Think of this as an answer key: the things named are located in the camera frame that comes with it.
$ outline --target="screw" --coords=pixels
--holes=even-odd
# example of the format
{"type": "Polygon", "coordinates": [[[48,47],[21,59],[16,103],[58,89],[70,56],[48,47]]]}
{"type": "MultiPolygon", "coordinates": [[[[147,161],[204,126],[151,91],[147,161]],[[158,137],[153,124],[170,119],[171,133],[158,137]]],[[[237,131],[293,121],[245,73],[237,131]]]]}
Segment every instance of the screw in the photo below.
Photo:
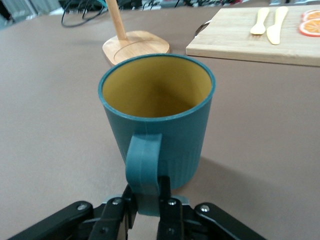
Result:
{"type": "Polygon", "coordinates": [[[200,210],[206,213],[210,211],[210,208],[207,205],[201,205],[200,210]]]}
{"type": "Polygon", "coordinates": [[[113,205],[118,205],[122,202],[122,199],[121,198],[115,198],[112,202],[113,205]]]}
{"type": "Polygon", "coordinates": [[[166,230],[166,234],[168,234],[168,235],[174,235],[174,234],[175,234],[175,229],[174,229],[174,228],[168,228],[168,229],[166,230]]]}
{"type": "Polygon", "coordinates": [[[87,208],[87,204],[85,204],[85,203],[81,203],[76,209],[78,209],[79,211],[81,211],[81,210],[84,210],[84,209],[86,209],[87,208]]]}
{"type": "Polygon", "coordinates": [[[107,228],[107,227],[105,227],[105,226],[100,229],[100,233],[101,233],[101,234],[106,234],[108,231],[109,231],[109,228],[107,228]]]}
{"type": "Polygon", "coordinates": [[[168,204],[169,205],[171,205],[171,206],[173,206],[173,205],[176,205],[176,200],[174,200],[174,199],[170,199],[169,201],[168,201],[168,204]]]}

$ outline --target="teal mug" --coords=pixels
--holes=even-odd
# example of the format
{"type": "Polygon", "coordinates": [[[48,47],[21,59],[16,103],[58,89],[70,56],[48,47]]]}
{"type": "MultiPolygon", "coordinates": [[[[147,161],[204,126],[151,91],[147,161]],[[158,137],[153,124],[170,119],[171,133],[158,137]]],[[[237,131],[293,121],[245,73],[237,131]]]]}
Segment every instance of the teal mug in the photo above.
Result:
{"type": "Polygon", "coordinates": [[[158,177],[176,189],[195,174],[215,86],[204,64],[167,53],[130,58],[102,77],[98,95],[140,214],[159,214],[158,177]]]}

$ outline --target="table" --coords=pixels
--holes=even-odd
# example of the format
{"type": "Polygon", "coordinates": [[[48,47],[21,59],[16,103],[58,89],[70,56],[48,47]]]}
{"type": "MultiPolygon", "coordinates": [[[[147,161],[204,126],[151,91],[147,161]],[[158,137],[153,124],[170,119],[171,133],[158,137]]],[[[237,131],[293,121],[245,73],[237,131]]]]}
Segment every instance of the table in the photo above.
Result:
{"type": "MultiPolygon", "coordinates": [[[[153,33],[185,55],[218,10],[121,15],[126,31],[153,33]]],[[[127,184],[97,93],[111,67],[102,51],[116,35],[110,16],[76,28],[60,20],[44,15],[0,32],[1,240],[73,202],[97,207],[127,184]]],[[[197,59],[217,87],[199,168],[174,194],[193,207],[214,203],[269,240],[320,239],[320,68],[197,59]]],[[[130,239],[156,239],[158,221],[137,216],[130,239]]]]}

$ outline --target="wooden spoon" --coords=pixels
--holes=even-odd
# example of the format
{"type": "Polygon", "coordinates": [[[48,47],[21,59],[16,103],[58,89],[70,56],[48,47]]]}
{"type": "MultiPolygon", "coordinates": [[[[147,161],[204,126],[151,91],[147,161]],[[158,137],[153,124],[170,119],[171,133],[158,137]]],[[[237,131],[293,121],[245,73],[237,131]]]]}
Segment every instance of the wooden spoon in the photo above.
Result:
{"type": "Polygon", "coordinates": [[[264,22],[268,16],[270,9],[268,7],[260,8],[258,11],[256,24],[251,28],[250,33],[254,35],[262,35],[266,31],[264,22]]]}

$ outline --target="wooden cutting board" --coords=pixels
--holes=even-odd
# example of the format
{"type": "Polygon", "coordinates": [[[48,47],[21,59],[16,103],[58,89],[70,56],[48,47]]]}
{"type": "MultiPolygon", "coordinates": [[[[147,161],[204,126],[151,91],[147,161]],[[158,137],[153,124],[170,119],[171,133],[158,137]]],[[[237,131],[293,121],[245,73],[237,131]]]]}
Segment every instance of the wooden cutting board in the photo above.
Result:
{"type": "MultiPolygon", "coordinates": [[[[269,7],[266,28],[275,22],[278,7],[269,7]]],[[[302,13],[320,9],[320,5],[288,6],[283,21],[280,44],[272,45],[265,32],[252,35],[260,7],[222,8],[211,23],[186,47],[191,56],[254,62],[320,66],[320,37],[302,35],[298,27],[302,13]]]]}

